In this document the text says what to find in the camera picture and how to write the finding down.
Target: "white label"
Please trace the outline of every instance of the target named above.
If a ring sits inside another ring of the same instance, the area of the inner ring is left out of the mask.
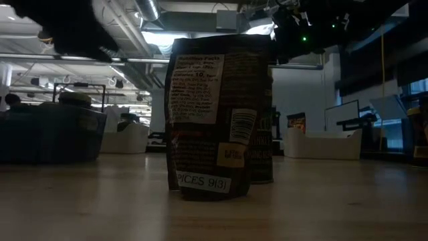
[[[231,183],[230,178],[186,171],[177,171],[177,179],[179,180],[180,187],[190,187],[217,193],[229,193]]]
[[[256,117],[255,110],[233,109],[229,141],[248,145]]]
[[[215,124],[224,55],[179,55],[171,76],[171,123]]]

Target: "nutrition facts label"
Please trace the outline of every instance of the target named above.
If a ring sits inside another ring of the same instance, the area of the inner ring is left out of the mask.
[[[215,124],[224,55],[177,56],[169,111],[172,123]]]

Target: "barcode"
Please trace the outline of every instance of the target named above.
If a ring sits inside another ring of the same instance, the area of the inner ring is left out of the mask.
[[[229,141],[248,145],[256,116],[255,110],[233,109]]]

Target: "column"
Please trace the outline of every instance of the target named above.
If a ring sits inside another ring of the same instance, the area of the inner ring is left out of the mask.
[[[165,132],[164,90],[152,91],[150,132]]]
[[[12,79],[12,65],[0,63],[0,112],[6,111],[5,96],[9,94]]]

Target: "wooden table surface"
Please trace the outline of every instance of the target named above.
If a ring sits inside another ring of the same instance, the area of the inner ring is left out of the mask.
[[[247,197],[186,202],[165,155],[0,166],[0,240],[428,240],[428,170],[275,158]]]

